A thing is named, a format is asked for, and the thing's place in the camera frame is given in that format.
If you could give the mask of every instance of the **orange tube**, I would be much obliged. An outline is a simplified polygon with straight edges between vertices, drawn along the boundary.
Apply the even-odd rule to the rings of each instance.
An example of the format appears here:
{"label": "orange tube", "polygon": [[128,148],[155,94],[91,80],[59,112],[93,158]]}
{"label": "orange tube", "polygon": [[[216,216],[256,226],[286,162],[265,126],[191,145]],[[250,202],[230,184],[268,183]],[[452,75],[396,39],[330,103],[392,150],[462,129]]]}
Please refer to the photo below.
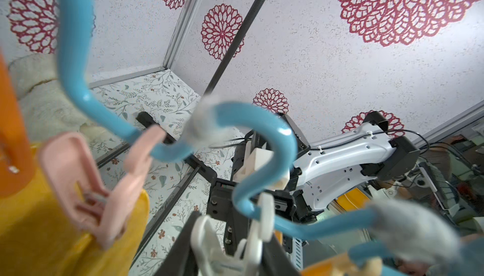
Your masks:
{"label": "orange tube", "polygon": [[3,56],[0,54],[0,198],[23,189],[34,175],[24,122]]}

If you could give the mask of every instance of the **leaf pattern wall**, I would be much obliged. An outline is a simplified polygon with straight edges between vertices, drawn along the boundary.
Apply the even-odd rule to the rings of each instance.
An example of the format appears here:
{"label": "leaf pattern wall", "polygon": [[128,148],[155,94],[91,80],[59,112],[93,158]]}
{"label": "leaf pattern wall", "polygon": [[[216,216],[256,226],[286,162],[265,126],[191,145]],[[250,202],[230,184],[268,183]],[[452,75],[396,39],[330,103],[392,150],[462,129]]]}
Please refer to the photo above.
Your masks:
{"label": "leaf pattern wall", "polygon": [[[100,102],[118,117],[140,129],[144,127],[136,121],[134,113],[147,111],[166,132],[176,139],[179,138],[184,123],[200,100],[200,96],[170,70],[97,87],[93,92]],[[233,138],[243,137],[235,128],[232,129],[232,133]],[[93,143],[90,148],[94,156],[99,157],[121,142],[118,138],[112,138]],[[199,149],[195,155],[213,168],[218,177],[229,179],[234,150],[235,148],[204,148]],[[101,177],[108,188],[112,189],[124,176],[123,162],[126,155],[126,152],[119,155],[101,168]],[[150,219],[158,210],[163,209],[170,195],[179,189],[180,182],[191,171],[192,168],[185,162],[166,164],[154,160],[144,184],[149,195]],[[209,189],[210,183],[197,174],[163,224],[157,229],[147,248],[131,268],[129,275],[150,276],[158,269],[190,213],[206,211]],[[225,224],[217,222],[215,228],[221,241]]]}

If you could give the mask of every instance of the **orange object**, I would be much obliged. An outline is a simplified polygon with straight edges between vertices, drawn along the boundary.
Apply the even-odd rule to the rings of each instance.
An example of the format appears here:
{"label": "orange object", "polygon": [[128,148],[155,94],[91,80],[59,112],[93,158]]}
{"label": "orange object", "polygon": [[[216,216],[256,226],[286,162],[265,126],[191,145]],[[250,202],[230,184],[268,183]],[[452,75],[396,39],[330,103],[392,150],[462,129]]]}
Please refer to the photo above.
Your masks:
{"label": "orange object", "polygon": [[0,54],[0,198],[23,189],[33,178],[35,164],[7,67]]}
{"label": "orange object", "polygon": [[369,201],[370,199],[358,188],[354,188],[336,199],[338,205],[340,205],[345,211],[362,209]]}
{"label": "orange object", "polygon": [[360,269],[348,256],[348,253],[333,256],[315,263],[301,271],[301,276],[380,276],[383,262],[380,257],[371,258]]}
{"label": "orange object", "polygon": [[274,235],[279,244],[282,246],[282,232],[276,230],[274,231]]}

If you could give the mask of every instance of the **wall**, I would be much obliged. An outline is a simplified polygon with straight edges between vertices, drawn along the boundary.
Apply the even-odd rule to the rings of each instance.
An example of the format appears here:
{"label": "wall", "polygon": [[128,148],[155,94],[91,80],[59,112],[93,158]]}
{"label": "wall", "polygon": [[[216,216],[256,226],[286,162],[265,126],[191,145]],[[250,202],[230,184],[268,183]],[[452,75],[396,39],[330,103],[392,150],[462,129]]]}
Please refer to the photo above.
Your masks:
{"label": "wall", "polygon": [[[183,2],[94,0],[95,26],[87,68],[93,79],[161,66]],[[31,3],[34,5],[23,9],[22,4]],[[55,51],[56,9],[55,0],[0,0],[0,45],[8,63],[35,52]]]}
{"label": "wall", "polygon": [[[172,67],[199,94],[252,2],[202,1]],[[483,25],[481,0],[267,0],[214,93],[288,111],[310,141],[369,110],[425,133],[484,99]]]}

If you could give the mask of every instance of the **beige fluffy fabric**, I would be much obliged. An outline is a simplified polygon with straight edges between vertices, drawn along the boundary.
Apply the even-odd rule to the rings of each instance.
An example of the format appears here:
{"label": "beige fluffy fabric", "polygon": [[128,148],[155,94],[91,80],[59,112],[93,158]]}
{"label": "beige fluffy fabric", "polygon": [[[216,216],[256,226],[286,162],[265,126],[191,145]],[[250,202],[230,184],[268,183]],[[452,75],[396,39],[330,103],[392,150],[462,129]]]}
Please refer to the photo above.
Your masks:
{"label": "beige fluffy fabric", "polygon": [[91,122],[67,99],[57,81],[53,54],[33,54],[9,67],[30,141],[43,141],[65,131],[84,134],[88,142],[112,135]]}

